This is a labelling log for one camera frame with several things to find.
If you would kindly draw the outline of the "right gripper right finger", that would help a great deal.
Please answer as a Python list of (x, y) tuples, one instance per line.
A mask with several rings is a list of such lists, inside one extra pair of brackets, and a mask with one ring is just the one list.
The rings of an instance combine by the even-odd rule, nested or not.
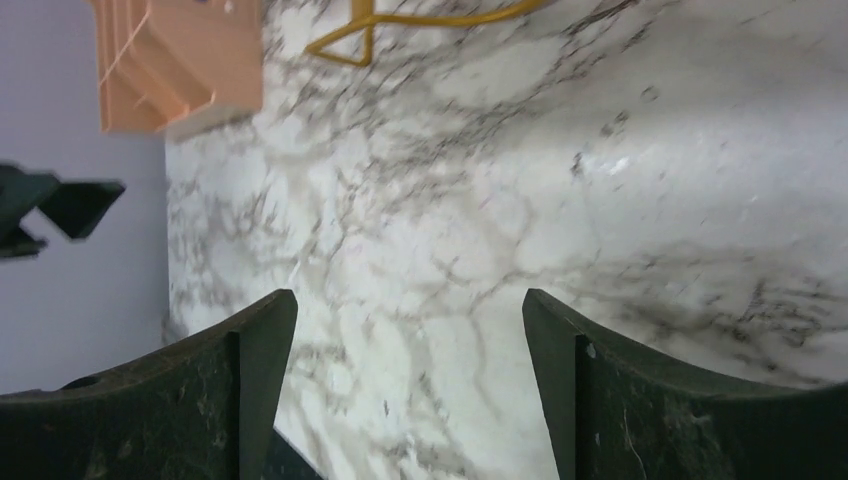
[(680, 361), (540, 289), (526, 341), (563, 479), (843, 479), (847, 387), (798, 390)]

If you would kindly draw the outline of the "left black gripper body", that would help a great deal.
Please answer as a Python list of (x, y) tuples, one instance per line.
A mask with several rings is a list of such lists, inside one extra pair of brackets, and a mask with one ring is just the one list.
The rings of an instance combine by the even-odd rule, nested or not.
[(48, 245), (21, 224), (38, 210), (68, 239), (87, 239), (125, 192), (117, 180), (62, 180), (48, 171), (1, 164), (1, 258), (36, 257)]

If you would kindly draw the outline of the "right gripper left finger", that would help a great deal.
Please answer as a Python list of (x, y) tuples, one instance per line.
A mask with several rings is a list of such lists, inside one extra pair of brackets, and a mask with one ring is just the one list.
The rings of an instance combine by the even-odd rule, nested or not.
[(5, 479), (258, 479), (298, 304), (278, 289), (167, 347), (1, 398)]

